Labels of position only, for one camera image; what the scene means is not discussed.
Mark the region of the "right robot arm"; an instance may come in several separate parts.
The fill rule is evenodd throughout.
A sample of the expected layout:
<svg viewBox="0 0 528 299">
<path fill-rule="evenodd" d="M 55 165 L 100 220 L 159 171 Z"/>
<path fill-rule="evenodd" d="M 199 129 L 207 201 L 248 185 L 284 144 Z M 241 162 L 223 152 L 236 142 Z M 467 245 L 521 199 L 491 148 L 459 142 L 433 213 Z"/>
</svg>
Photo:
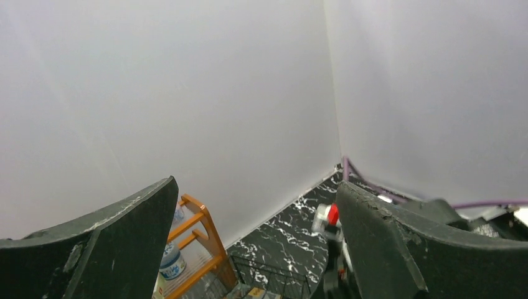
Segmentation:
<svg viewBox="0 0 528 299">
<path fill-rule="evenodd" d="M 342 198 L 330 215 L 343 238 L 329 242 L 313 298 L 527 297 L 527 228 L 510 213 L 469 220 L 442 199 Z"/>
</svg>

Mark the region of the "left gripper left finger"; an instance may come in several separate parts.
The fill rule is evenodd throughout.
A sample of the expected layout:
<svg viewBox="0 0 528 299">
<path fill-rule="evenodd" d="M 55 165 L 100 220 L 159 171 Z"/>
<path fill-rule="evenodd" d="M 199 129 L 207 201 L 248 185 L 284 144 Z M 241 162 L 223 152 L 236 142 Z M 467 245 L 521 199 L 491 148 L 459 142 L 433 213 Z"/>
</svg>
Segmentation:
<svg viewBox="0 0 528 299">
<path fill-rule="evenodd" d="M 1 240 L 2 298 L 150 298 L 177 206 L 164 178 L 97 211 Z"/>
</svg>

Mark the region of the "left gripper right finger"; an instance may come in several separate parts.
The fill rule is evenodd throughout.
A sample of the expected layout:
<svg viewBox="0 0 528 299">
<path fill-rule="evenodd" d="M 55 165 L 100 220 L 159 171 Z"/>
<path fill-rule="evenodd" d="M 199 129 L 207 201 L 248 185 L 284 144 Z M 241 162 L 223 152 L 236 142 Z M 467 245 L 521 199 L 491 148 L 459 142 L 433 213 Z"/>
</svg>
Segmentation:
<svg viewBox="0 0 528 299">
<path fill-rule="evenodd" d="M 362 298 L 526 298 L 527 243 L 435 222 L 342 182 L 342 231 Z"/>
</svg>

